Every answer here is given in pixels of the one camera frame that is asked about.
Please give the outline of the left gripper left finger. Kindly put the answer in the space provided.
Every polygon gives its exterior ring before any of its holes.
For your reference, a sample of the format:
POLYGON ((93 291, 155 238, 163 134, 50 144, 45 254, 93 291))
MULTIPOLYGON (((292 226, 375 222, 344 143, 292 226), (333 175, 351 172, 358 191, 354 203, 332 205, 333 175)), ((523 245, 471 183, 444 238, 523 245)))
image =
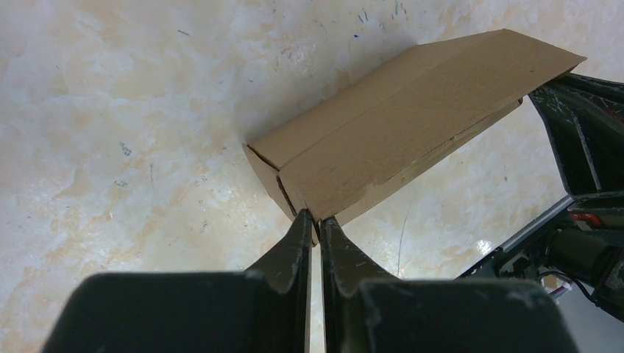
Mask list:
POLYGON ((101 273, 71 294, 45 352, 308 352, 313 220, 243 271, 101 273))

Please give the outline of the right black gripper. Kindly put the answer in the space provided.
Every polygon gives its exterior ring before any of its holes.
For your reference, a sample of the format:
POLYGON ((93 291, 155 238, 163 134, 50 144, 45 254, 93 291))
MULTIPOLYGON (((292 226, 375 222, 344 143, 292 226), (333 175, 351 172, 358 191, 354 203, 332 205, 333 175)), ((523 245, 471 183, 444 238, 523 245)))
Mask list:
POLYGON ((545 277, 623 321, 623 84, 567 74, 528 95, 566 197, 543 212, 545 277))

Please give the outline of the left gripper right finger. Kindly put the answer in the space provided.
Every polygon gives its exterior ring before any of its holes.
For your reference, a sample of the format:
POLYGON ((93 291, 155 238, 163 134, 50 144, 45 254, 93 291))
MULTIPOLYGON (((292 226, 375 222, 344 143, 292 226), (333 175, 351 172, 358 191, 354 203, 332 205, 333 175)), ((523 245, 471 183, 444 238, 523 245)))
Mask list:
POLYGON ((576 352, 554 301, 518 279, 406 280, 319 225, 328 352, 576 352))

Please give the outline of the brown cardboard box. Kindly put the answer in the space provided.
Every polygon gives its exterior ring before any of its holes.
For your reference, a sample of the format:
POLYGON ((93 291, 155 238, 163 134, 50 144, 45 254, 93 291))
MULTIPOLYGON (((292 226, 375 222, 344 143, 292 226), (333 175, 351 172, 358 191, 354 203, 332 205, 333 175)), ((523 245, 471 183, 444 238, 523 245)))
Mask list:
POLYGON ((290 219, 346 224, 583 61, 511 29, 417 45, 243 150, 290 219))

